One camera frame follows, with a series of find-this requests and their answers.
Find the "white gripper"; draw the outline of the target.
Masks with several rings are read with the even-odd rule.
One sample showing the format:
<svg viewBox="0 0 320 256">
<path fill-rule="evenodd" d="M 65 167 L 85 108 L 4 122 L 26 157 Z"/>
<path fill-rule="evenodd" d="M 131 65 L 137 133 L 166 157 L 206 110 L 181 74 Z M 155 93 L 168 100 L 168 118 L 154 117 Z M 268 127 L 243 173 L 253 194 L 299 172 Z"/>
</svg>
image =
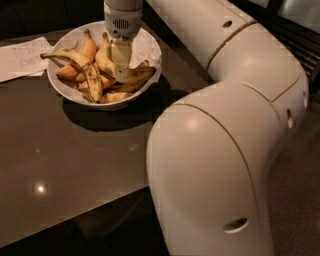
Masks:
<svg viewBox="0 0 320 256">
<path fill-rule="evenodd" d="M 110 36 L 118 38 L 111 44 L 112 62 L 117 80 L 124 80 L 128 75 L 132 56 L 132 43 L 129 40 L 140 30 L 142 8 L 143 0 L 104 0 L 106 30 Z"/>
</svg>

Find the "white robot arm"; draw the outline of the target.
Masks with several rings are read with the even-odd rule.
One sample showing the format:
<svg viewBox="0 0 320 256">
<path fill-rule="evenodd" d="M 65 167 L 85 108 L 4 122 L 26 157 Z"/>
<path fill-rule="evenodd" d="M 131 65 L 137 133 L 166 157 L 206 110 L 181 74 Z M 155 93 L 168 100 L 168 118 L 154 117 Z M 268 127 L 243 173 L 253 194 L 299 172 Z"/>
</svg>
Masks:
<svg viewBox="0 0 320 256">
<path fill-rule="evenodd" d="M 274 256 L 270 167 L 300 126 L 308 80 L 298 60 L 230 0 L 104 0 L 105 25 L 148 3 L 213 79 L 166 108 L 146 152 L 170 256 Z"/>
</svg>

